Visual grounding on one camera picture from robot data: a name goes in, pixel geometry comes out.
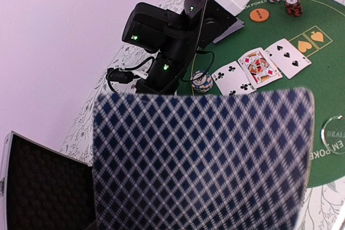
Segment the blue peach chip stack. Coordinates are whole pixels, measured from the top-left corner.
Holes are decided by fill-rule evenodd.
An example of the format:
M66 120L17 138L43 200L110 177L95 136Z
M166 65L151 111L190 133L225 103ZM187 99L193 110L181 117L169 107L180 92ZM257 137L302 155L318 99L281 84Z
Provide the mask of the blue peach chip stack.
M209 73L204 74L205 71L196 71L191 77L191 87L198 93L207 93L213 87L213 79Z

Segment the blue playing card deck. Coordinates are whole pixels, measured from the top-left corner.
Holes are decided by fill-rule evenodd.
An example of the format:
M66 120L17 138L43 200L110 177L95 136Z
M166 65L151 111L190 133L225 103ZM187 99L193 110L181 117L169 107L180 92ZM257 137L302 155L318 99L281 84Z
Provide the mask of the blue playing card deck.
M293 229L314 139L305 88L94 103L98 229Z

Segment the king of diamonds card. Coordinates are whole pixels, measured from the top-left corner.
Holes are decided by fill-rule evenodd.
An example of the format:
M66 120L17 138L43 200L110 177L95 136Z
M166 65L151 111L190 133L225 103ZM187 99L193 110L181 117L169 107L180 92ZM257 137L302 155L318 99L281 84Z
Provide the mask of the king of diamonds card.
M283 77L261 47L244 53L238 59L238 63L255 89L264 87Z

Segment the orange big blind button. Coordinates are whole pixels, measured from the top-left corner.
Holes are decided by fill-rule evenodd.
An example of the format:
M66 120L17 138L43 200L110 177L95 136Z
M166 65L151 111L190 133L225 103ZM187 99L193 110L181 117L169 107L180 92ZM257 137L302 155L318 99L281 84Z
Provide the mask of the orange big blind button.
M250 19L256 23L262 23L270 18L270 13L266 9L258 8L250 12Z

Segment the three of spades card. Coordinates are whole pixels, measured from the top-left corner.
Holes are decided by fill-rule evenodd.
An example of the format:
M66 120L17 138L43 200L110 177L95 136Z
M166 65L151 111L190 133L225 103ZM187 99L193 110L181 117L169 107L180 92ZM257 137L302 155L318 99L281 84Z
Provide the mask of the three of spades card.
M265 52L288 79L296 76L312 64L308 58L285 38L270 45Z

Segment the red chip stack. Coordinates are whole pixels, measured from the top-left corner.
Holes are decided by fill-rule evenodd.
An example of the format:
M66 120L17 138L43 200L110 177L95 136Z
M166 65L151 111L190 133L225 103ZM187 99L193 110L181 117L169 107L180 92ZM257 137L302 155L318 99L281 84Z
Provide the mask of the red chip stack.
M287 13L292 17L300 17L303 9L300 0L284 0Z

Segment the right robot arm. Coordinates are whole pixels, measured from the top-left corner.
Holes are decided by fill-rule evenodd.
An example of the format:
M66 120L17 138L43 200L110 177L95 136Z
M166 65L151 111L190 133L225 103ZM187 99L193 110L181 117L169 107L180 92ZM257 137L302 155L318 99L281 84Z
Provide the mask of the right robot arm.
M250 0L184 0L181 13L148 3L136 4L122 41L156 54L146 79L136 83L141 94L173 94L197 50L221 36Z

